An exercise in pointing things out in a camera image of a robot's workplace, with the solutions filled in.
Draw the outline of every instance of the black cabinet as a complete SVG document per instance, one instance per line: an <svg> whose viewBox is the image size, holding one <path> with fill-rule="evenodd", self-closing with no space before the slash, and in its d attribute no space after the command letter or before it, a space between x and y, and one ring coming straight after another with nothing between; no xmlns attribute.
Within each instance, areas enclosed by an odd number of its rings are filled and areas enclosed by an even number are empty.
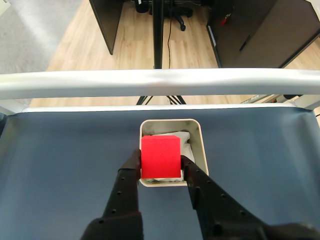
<svg viewBox="0 0 320 240"><path fill-rule="evenodd" d="M221 67L282 68L320 34L320 21L305 0L217 0L208 29Z"/></svg>
<svg viewBox="0 0 320 240"><path fill-rule="evenodd" d="M115 40L124 0L89 0L109 53L114 52Z"/></svg>

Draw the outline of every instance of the white bin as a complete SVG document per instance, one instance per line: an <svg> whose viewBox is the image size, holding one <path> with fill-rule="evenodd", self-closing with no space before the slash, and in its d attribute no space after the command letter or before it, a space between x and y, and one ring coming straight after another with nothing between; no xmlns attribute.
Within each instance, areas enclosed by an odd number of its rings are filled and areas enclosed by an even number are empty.
<svg viewBox="0 0 320 240"><path fill-rule="evenodd" d="M207 175L209 175L201 127L200 124L194 119L155 119L144 121L140 126L140 149L141 138L145 135L167 134L179 131L190 133L190 139L188 140L188 143L190 144L192 149L194 162ZM187 186L186 181L149 182L145 179L140 179L140 182L146 187Z"/></svg>

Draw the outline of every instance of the table surface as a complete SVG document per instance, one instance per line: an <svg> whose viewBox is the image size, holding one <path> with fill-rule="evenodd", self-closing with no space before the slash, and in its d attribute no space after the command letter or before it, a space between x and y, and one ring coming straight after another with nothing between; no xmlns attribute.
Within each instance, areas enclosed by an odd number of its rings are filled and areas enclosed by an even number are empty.
<svg viewBox="0 0 320 240"><path fill-rule="evenodd" d="M0 239L78 240L100 217L147 119L200 123L209 175L268 224L320 229L320 129L295 107L9 116L0 138ZM146 240L201 239L186 187L138 186Z"/></svg>

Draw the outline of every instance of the office chair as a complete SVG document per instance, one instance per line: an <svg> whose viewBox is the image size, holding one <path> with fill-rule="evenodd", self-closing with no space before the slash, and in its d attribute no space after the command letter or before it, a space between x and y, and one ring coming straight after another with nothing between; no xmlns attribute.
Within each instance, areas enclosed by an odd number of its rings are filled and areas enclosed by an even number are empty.
<svg viewBox="0 0 320 240"><path fill-rule="evenodd" d="M164 12L164 15L174 17L180 23L181 31L184 31L186 30L186 26L181 16L187 16L187 18L190 18L193 12L194 11L191 8L176 6L174 0L170 0L169 8ZM149 9L149 14L152 15L152 6Z"/></svg>

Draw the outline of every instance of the red cube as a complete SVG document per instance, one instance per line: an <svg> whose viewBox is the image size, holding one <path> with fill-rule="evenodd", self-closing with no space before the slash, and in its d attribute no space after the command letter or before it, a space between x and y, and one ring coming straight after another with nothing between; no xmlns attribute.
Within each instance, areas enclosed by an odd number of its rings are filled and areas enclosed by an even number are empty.
<svg viewBox="0 0 320 240"><path fill-rule="evenodd" d="M141 139L141 178L180 178L180 138L144 136Z"/></svg>

